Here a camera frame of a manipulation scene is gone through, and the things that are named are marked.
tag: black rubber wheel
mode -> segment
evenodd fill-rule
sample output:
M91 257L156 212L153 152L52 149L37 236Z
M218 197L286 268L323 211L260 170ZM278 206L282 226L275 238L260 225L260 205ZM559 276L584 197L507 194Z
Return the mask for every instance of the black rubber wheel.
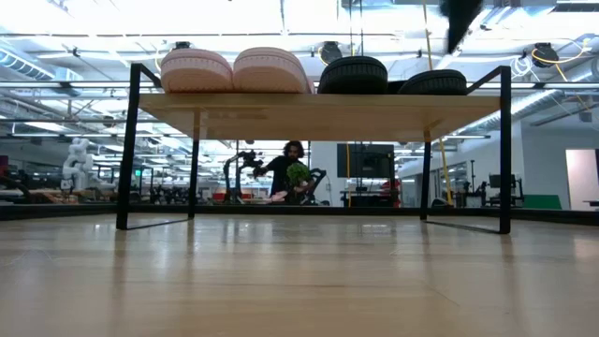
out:
M466 95L466 78L451 69L425 71L413 76L398 91L400 95Z
M387 92L387 69L368 56L331 62L320 77L319 94L381 95Z
M387 85L387 94L397 94L407 81L391 81Z

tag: wooden floor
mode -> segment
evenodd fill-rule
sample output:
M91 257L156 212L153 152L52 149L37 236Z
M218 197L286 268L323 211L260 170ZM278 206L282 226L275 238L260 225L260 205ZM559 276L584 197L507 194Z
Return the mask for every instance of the wooden floor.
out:
M498 236L405 217L223 215L113 224L0 222L0 336L599 331L599 227L515 221Z

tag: green plant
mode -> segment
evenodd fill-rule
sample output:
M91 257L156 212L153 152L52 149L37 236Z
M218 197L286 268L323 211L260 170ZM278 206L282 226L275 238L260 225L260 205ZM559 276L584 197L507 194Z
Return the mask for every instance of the green plant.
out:
M299 186L301 182L310 180L310 171L301 163L291 164L287 168L287 178L292 186Z

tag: green panel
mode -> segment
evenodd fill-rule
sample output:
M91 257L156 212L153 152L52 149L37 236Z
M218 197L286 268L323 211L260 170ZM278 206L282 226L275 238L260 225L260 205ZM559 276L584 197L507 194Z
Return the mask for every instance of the green panel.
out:
M526 195L524 208L538 210L561 210L560 197L555 195Z

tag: monitor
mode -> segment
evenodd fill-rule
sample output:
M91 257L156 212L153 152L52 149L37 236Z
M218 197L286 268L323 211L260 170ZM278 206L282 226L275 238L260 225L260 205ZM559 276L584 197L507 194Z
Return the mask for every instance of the monitor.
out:
M347 178L347 145L337 144L337 177ZM395 176L393 145L349 144L349 178Z
M490 188L501 188L502 176L499 174L489 175L489 186ZM516 188L516 175L512 174L512 187Z

